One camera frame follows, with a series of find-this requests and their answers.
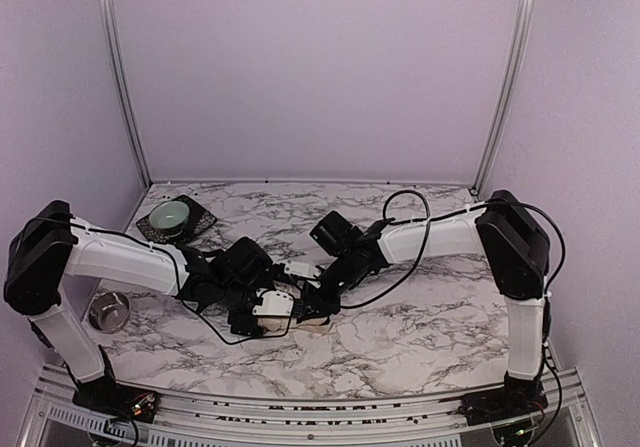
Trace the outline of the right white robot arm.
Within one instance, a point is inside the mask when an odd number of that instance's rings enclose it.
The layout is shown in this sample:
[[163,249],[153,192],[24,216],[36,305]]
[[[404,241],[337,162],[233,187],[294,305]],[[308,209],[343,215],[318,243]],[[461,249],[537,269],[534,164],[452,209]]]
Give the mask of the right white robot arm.
[[507,305],[507,375],[520,381],[538,375],[550,239],[510,191],[498,190],[484,203],[435,217],[397,220],[385,215],[367,230],[332,211],[311,236],[334,259],[302,287],[303,305],[320,315],[339,312],[345,291],[392,265],[450,255],[484,256]]

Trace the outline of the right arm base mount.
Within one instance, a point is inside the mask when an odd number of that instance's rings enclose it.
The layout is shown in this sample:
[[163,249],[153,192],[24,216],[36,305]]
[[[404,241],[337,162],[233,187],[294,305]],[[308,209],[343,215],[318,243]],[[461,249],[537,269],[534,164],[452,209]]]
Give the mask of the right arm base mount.
[[549,403],[541,384],[541,373],[532,379],[504,375],[501,387],[465,394],[457,412],[469,426],[507,420],[543,412]]

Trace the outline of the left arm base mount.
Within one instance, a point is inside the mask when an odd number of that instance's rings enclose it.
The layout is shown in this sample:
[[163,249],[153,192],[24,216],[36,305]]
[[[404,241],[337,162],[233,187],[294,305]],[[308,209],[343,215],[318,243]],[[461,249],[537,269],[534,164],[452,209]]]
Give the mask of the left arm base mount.
[[151,424],[160,401],[160,394],[146,388],[133,387],[116,380],[111,362],[102,346],[98,346],[104,363],[103,375],[89,382],[81,382],[66,365],[75,390],[74,405],[92,411],[116,415],[119,419]]

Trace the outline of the beige folding umbrella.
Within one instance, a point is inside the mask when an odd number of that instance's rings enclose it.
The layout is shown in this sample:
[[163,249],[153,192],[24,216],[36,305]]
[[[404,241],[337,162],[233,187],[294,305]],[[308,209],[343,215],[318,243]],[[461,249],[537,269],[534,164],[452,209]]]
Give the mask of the beige folding umbrella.
[[307,300],[307,294],[315,287],[314,282],[301,280],[295,285],[276,282],[274,288],[260,289],[252,308],[258,326],[268,334],[281,334],[293,329],[326,333],[330,328],[331,315],[323,315]]

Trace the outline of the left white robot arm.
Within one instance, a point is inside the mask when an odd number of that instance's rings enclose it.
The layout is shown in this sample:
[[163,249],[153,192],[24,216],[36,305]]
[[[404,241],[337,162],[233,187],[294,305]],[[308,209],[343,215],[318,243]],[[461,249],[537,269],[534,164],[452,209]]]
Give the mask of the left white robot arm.
[[112,383],[106,353],[72,313],[65,277],[90,277],[143,287],[190,303],[195,314],[219,304],[238,335],[262,335],[260,318],[288,318],[294,301],[275,289],[273,263],[251,239],[203,253],[188,246],[145,243],[75,217],[56,200],[13,239],[5,302],[27,317],[37,334],[83,385]]

